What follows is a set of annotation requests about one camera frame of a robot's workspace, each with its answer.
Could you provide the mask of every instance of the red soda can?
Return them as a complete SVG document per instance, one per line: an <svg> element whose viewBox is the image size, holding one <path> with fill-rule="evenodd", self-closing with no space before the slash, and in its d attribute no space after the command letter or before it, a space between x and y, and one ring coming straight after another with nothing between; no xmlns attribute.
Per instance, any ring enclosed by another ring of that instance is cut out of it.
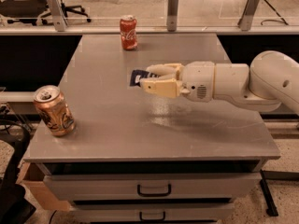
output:
<svg viewBox="0 0 299 224"><path fill-rule="evenodd" d="M121 17L121 44L124 49L135 49L137 47L136 24L137 20L133 15Z"/></svg>
<svg viewBox="0 0 299 224"><path fill-rule="evenodd" d="M63 136L75 128L75 121L65 102L64 94L56 86L39 88L34 95L34 104L54 136Z"/></svg>

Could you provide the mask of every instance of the desk with drawers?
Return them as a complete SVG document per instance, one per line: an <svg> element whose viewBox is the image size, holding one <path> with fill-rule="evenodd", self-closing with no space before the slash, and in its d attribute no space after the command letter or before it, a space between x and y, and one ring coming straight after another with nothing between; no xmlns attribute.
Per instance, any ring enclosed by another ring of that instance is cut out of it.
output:
<svg viewBox="0 0 299 224"><path fill-rule="evenodd" d="M260 181L279 151L258 112L224 101L193 103L129 87L155 63L229 63L217 37L84 35L60 83L77 123L64 137L43 122L24 156L84 222L210 223Z"/></svg>

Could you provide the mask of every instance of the black drawer handle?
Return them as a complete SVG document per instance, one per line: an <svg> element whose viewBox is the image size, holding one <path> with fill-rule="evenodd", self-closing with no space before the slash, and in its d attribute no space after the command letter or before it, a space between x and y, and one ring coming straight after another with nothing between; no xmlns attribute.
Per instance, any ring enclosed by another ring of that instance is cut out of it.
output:
<svg viewBox="0 0 299 224"><path fill-rule="evenodd" d="M165 212L163 212L163 216L162 216L162 218L159 218L159 219L144 219L143 217L142 217L142 212L139 212L139 218L140 218L140 220L141 221L150 221L150 222L155 222L155 221L157 221L157 222L160 222L160 221L164 221L165 220L165 218L166 218L166 213Z"/></svg>
<svg viewBox="0 0 299 224"><path fill-rule="evenodd" d="M166 197L166 196L170 195L170 193L171 193L171 184L168 184L168 191L165 193L143 193L143 192L141 192L141 185L138 184L137 192L140 197L147 197L147 198L149 198L149 197L151 197L151 198Z"/></svg>

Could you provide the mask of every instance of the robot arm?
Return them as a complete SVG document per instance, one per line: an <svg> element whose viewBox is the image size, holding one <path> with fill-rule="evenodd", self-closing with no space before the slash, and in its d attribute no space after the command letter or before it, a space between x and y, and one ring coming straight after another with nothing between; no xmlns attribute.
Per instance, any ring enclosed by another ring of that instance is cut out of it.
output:
<svg viewBox="0 0 299 224"><path fill-rule="evenodd" d="M283 103L299 114L299 64L280 52L259 54L250 68L242 63L193 62L151 65L147 72L157 75L138 80L148 93L195 102L225 100L260 112Z"/></svg>

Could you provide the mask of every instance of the gray tabletop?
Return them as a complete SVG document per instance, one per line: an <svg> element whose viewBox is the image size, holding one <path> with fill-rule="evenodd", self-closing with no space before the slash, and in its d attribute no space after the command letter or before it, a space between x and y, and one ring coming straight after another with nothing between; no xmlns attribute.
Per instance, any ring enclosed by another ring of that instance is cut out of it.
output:
<svg viewBox="0 0 299 224"><path fill-rule="evenodd" d="M139 35L125 51L118 35L85 35L60 87L77 123L64 137L43 122L30 162L276 159L258 112L224 101L194 103L129 87L131 72L155 63L229 63L215 35Z"/></svg>

